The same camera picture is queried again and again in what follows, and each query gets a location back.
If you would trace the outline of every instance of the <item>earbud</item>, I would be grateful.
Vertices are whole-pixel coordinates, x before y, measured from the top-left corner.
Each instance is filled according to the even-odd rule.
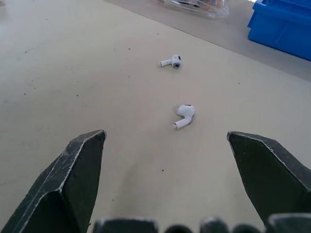
[[[181,57],[177,54],[175,54],[171,59],[159,62],[159,66],[166,66],[166,65],[172,65],[175,69],[178,69],[181,67],[182,61]]]
[[[177,110],[177,114],[184,117],[184,119],[179,120],[173,124],[174,129],[179,129],[191,123],[194,117],[195,109],[192,105],[181,105]]]

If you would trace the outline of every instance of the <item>clear plastic bag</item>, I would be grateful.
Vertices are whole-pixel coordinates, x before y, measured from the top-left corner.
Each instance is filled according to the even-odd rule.
[[[225,0],[164,0],[182,8],[207,14],[211,18],[227,17],[229,8]]]

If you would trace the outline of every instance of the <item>earbud stem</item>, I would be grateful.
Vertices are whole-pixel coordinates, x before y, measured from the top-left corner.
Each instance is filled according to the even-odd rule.
[[[185,118],[185,119],[179,120],[173,124],[173,128],[179,129],[181,127],[184,127],[185,125],[190,124],[191,120],[192,120],[191,118]]]
[[[159,62],[159,66],[160,66],[160,67],[166,66],[166,65],[169,65],[169,64],[172,64],[172,60],[171,60],[171,59],[168,59],[168,60]]]

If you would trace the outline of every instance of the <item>blue plastic bin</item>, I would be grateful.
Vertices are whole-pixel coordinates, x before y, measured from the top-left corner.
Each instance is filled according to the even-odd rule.
[[[248,38],[311,61],[311,1],[257,0]]]

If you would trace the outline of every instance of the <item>white earbud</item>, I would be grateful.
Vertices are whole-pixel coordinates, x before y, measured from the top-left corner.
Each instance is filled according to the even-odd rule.
[[[178,69],[181,67],[182,61],[181,57],[177,54],[175,54],[171,59],[159,62],[159,66],[166,66],[166,65],[172,65],[175,69]]]
[[[177,110],[177,114],[184,117],[173,124],[174,129],[179,129],[191,123],[194,117],[195,109],[192,105],[181,105]]]

